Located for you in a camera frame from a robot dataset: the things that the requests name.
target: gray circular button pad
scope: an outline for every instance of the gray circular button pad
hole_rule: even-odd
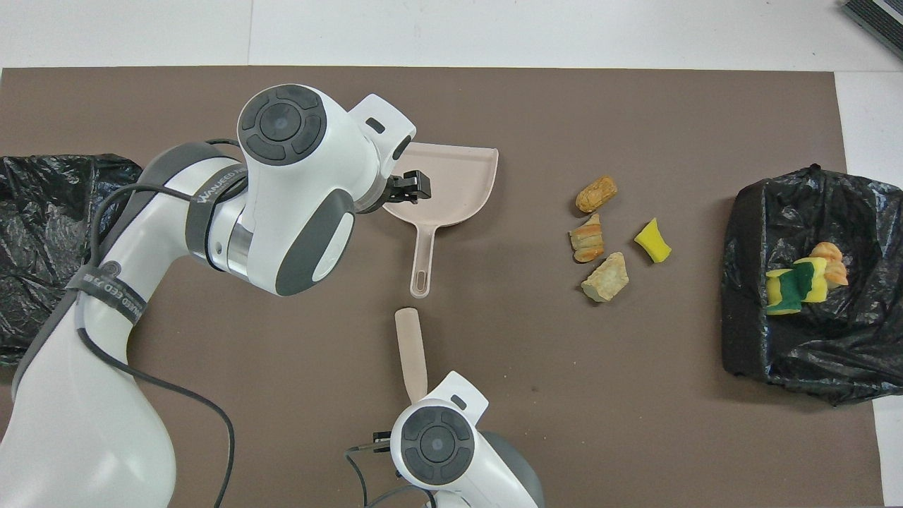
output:
[[[453,409],[420,408],[402,426],[401,450],[415,478],[430,485],[449,484],[467,471],[473,458],[470,425]]]
[[[320,145],[326,110],[313,90],[282,85],[254,96],[238,124],[238,141],[249,155],[266,165],[289,165]]]

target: dustpan handle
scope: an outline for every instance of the dustpan handle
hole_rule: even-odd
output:
[[[433,243],[436,226],[417,226],[417,243],[414,245],[414,268],[411,270],[411,296],[423,298],[430,294],[430,276],[433,271]]]

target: gray velcro strap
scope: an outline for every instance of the gray velcro strap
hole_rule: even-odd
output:
[[[90,265],[79,268],[66,288],[84,291],[115,308],[119,314],[131,321],[132,325],[141,319],[147,308],[147,302],[132,287],[104,270]]]
[[[185,245],[196,259],[206,261],[214,268],[217,267],[210,260],[207,252],[213,212],[219,198],[237,183],[242,182],[246,176],[245,165],[235,164],[224,167],[211,176],[188,203],[188,216],[185,218]]]

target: black plastic bag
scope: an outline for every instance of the black plastic bag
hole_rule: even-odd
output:
[[[724,242],[724,369],[833,405],[903,393],[903,192],[818,165],[754,183]],[[847,287],[792,315],[766,315],[765,272],[820,241],[843,253]]]
[[[0,158],[0,365],[15,365],[87,260],[94,211],[141,167],[118,155]],[[104,214],[101,238],[125,208]]]

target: food scrap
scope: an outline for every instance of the food scrap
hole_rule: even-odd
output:
[[[570,235],[573,258],[581,263],[588,263],[605,252],[598,213],[594,213],[581,227],[570,231]]]
[[[583,293],[594,301],[610,302],[629,281],[624,255],[613,252],[605,262],[592,271],[580,287]]]
[[[602,176],[577,194],[576,205],[583,213],[593,213],[618,193],[610,176]]]
[[[792,268],[766,272],[765,292],[768,296],[766,315],[795,314],[802,304],[818,304],[828,299],[828,290],[846,286],[843,255],[829,242],[815,246],[808,258],[797,259]]]
[[[671,255],[671,248],[665,243],[662,234],[658,232],[658,220],[653,219],[633,239],[652,258],[654,263],[661,263]]]

